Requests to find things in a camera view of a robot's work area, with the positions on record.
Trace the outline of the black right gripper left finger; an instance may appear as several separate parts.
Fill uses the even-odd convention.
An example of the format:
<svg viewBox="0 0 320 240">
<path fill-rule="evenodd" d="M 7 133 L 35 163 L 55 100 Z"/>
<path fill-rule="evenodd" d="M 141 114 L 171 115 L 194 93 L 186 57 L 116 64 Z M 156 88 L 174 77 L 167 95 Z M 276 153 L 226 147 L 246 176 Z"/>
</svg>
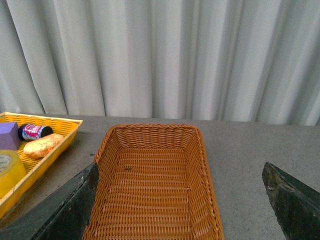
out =
<svg viewBox="0 0 320 240">
<path fill-rule="evenodd" d="M 2 240 L 80 240 L 90 222 L 99 181 L 91 163 L 29 212 L 1 228 Z"/>
</svg>

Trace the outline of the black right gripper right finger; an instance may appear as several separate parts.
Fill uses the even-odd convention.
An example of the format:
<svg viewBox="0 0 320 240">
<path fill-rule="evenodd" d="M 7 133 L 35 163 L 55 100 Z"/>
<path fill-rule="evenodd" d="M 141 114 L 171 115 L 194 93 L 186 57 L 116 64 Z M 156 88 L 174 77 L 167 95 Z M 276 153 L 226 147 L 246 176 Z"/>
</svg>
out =
<svg viewBox="0 0 320 240">
<path fill-rule="evenodd" d="M 270 162 L 262 171 L 269 203 L 287 240 L 320 238 L 320 193 Z"/>
</svg>

